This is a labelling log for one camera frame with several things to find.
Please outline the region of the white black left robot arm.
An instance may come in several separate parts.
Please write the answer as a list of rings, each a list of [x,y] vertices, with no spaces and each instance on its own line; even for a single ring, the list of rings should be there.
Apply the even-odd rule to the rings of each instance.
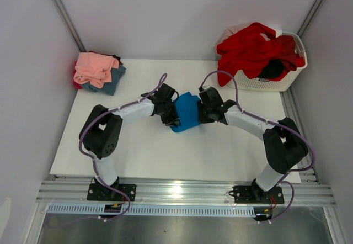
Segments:
[[[165,126],[179,126],[176,101],[179,93],[163,83],[153,92],[114,109],[96,105],[79,134],[79,150],[91,158],[99,193],[106,200],[119,194],[118,176],[111,154],[117,148],[121,128],[138,119],[158,115]]]

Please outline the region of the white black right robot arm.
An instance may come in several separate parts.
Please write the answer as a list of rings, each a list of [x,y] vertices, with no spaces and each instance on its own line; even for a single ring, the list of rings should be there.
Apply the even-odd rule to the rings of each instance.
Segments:
[[[267,165],[251,184],[252,198],[264,202],[278,182],[309,153],[296,124],[287,117],[272,122],[241,110],[236,101],[223,101],[213,87],[200,87],[199,97],[197,108],[201,124],[219,122],[234,126],[264,143]]]

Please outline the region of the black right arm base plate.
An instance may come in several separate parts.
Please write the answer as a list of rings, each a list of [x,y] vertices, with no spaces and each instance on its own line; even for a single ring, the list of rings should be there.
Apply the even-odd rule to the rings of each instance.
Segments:
[[[237,204],[284,204],[282,188],[275,186],[265,192],[250,185],[236,185],[228,192]]]

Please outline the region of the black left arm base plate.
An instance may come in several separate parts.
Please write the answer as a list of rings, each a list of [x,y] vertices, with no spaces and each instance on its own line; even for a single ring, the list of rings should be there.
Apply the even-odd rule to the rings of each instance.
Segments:
[[[131,202],[135,201],[137,185],[123,184],[117,180],[112,187],[123,192]],[[91,180],[87,193],[88,201],[120,201],[127,202],[127,198],[99,183],[96,178]]]

